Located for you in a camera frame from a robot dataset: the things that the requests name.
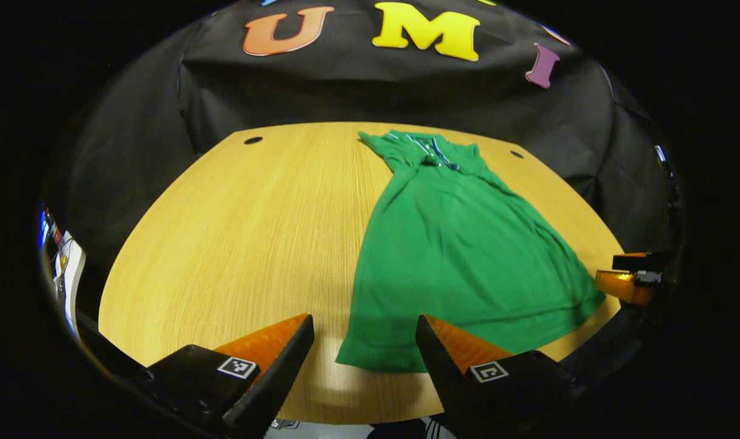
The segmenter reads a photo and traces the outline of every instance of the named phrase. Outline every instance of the wood grain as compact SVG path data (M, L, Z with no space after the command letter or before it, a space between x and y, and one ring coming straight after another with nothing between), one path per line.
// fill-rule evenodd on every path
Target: wood grain
M442 411L429 375L334 362L365 228L392 177L357 133L390 129L478 143L490 169L541 212L593 275L622 252L589 205L518 145L392 123L258 128L212 148L140 220L109 274L99 330L147 366L185 344L215 348L310 312L316 340L281 417L377 423ZM244 144L251 137L262 140ZM562 359L618 309L608 298L585 325L541 350Z

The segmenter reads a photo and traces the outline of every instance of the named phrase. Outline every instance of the yellow letter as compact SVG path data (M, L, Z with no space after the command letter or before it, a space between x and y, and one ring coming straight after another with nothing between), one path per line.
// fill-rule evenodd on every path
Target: yellow letter
M372 44L378 47L406 48L408 41L403 38L405 28L420 50L428 48L442 35L442 41L435 45L438 53L467 61L479 60L479 54L473 50L473 30L481 24L477 19L447 11L428 21L407 3L381 2L376 3L375 7L383 11L383 24L381 34L372 39Z

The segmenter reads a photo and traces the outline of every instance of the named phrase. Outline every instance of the purple letter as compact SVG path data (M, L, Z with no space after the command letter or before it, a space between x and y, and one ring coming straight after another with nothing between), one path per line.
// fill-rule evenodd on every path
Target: purple letter
M524 77L533 84L549 88L552 86L552 83L549 82L549 75L552 74L554 63L560 61L560 58L556 53L538 43L535 43L535 48L538 50L535 65L532 67L532 70L524 73Z

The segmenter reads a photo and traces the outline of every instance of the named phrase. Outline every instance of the green dress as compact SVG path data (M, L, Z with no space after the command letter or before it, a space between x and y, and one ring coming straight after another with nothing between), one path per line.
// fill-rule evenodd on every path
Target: green dress
M605 295L576 253L477 145L394 130L359 136L394 176L368 223L337 362L426 372L414 338L423 313L511 353L595 313Z

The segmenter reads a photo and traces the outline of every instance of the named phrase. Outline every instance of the black fabric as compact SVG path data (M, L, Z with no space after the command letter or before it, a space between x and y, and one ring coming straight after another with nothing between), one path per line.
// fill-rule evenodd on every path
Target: black fabric
M517 143L573 186L625 250L665 247L668 186L653 147L660 140L610 73L508 9L409 3L429 20L446 10L481 20L479 61L413 44L375 47L382 12L359 1L238 2L161 42L108 87L75 140L68 190L50 194L68 200L64 228L109 271L161 192L234 131L366 120ZM286 38L299 31L297 11L324 5L335 11L309 46L271 56L243 51L245 23L286 13L275 33ZM550 89L524 78L536 42L561 58Z

